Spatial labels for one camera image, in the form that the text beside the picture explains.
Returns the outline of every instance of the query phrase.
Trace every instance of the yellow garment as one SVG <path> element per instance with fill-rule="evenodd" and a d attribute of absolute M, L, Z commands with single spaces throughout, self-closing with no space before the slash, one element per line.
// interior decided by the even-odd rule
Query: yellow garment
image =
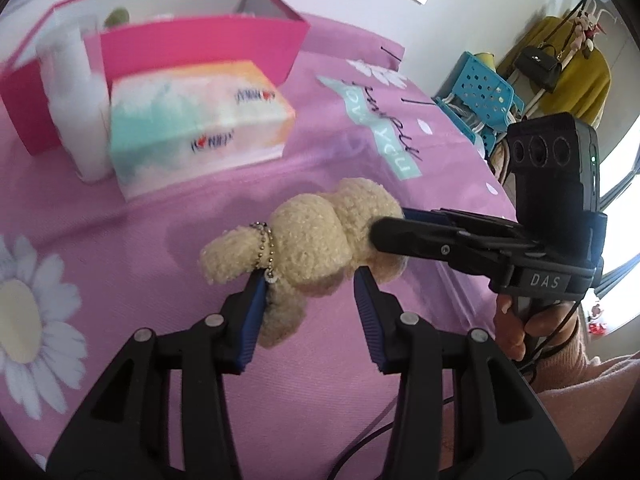
<path fill-rule="evenodd" d="M 527 45 L 538 46 L 558 26 L 560 21 L 561 18 L 556 16 L 543 18 L 510 50 L 498 66 L 498 74 L 507 79 L 513 71 L 513 63 L 520 51 Z M 548 43 L 556 48 L 556 52 L 560 52 L 562 49 L 562 44 L 572 27 L 571 22 L 565 23 L 549 39 Z M 575 35 L 572 35 L 569 44 L 574 39 Z M 567 46 L 562 56 L 563 59 L 569 54 L 569 51 L 570 46 Z M 551 48 L 545 49 L 545 52 L 553 55 Z M 604 105 L 610 85 L 609 65 L 597 48 L 593 49 L 589 59 L 584 59 L 581 52 L 576 52 L 574 58 L 562 70 L 555 91 L 552 94 L 545 93 L 540 99 L 540 111 L 545 115 L 571 112 L 584 122 L 593 124 Z M 531 89 L 534 93 L 540 90 L 534 83 L 531 83 Z"/>

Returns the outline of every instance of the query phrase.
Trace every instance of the camera lens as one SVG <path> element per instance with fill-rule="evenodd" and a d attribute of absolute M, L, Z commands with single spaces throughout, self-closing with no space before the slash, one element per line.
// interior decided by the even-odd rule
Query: camera lens
<path fill-rule="evenodd" d="M 513 143 L 513 160 L 516 162 L 522 162 L 524 160 L 524 146 L 519 140 Z"/>
<path fill-rule="evenodd" d="M 554 140 L 554 159 L 559 166 L 566 166 L 571 159 L 571 147 L 564 137 Z"/>
<path fill-rule="evenodd" d="M 544 166 L 548 157 L 545 139 L 539 135 L 533 136 L 529 141 L 529 155 L 534 166 L 539 168 Z"/>

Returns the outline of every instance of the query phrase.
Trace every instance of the black handbag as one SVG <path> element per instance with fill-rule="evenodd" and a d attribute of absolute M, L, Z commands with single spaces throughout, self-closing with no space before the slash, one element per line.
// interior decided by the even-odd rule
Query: black handbag
<path fill-rule="evenodd" d="M 545 49 L 549 47 L 553 49 L 553 55 L 545 52 Z M 558 56 L 556 48 L 552 44 L 529 45 L 523 48 L 518 55 L 515 67 L 540 88 L 552 94 L 562 73 L 561 56 L 562 52 Z"/>
<path fill-rule="evenodd" d="M 587 0 L 580 0 L 580 2 L 574 7 L 574 10 L 569 12 L 564 19 L 558 23 L 556 28 L 549 34 L 538 46 L 529 45 L 524 47 L 516 61 L 514 66 L 517 70 L 520 70 L 522 74 L 528 77 L 531 81 L 533 81 L 540 88 L 545 89 L 547 92 L 552 94 L 556 89 L 556 85 L 558 84 L 558 80 L 560 79 L 560 75 L 562 73 L 562 54 L 564 54 L 564 50 L 569 44 L 569 40 L 571 40 L 571 36 L 574 33 L 574 30 L 569 32 L 569 35 L 564 40 L 564 45 L 562 46 L 562 50 L 560 53 L 556 52 L 556 48 L 547 43 L 551 37 L 560 30 L 568 20 L 574 15 L 574 12 L 580 9 L 578 16 L 584 10 L 584 7 L 587 4 Z M 545 52 L 546 48 L 551 47 L 554 51 L 554 54 L 551 55 L 548 52 Z"/>

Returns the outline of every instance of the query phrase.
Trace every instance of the hand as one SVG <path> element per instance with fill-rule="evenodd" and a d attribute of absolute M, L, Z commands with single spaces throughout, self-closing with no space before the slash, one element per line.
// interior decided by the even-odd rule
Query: hand
<path fill-rule="evenodd" d="M 512 303 L 513 298 L 511 296 L 498 295 L 495 300 L 494 324 L 495 342 L 498 343 L 504 354 L 514 361 L 522 361 L 524 357 L 525 332 L 533 337 L 551 335 L 558 325 L 562 323 L 572 306 L 574 306 L 573 301 L 563 301 L 533 316 L 524 326 L 522 321 L 511 310 Z M 562 327 L 562 330 L 547 345 L 557 346 L 566 342 L 574 332 L 577 319 L 578 311 L 576 310 L 571 319 Z"/>

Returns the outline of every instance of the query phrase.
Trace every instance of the beige teddy bear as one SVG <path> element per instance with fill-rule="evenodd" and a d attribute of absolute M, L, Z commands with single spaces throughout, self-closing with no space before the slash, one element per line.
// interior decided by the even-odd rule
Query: beige teddy bear
<path fill-rule="evenodd" d="M 267 307 L 258 342 L 270 348 L 298 329 L 307 296 L 332 294 L 359 266 L 369 266 L 379 283 L 402 273 L 404 256 L 380 253 L 369 242 L 371 224 L 384 216 L 402 218 L 402 209 L 380 184 L 345 178 L 335 193 L 287 200 L 268 224 L 224 233 L 204 247 L 200 264 L 210 283 L 266 269 Z"/>

